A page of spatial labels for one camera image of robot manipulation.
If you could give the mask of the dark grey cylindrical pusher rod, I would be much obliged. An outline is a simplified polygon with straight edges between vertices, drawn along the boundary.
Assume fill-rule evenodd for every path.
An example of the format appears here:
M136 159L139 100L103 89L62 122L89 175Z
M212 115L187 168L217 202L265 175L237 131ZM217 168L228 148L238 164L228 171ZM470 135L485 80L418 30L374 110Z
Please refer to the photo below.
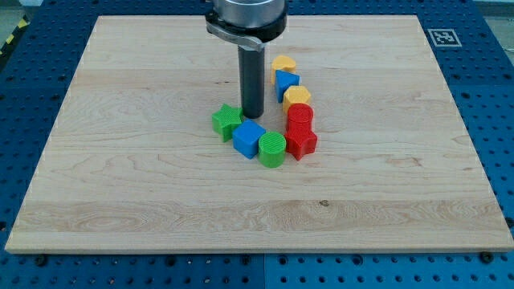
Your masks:
M264 50L238 47L240 95L243 115L261 117L264 111Z

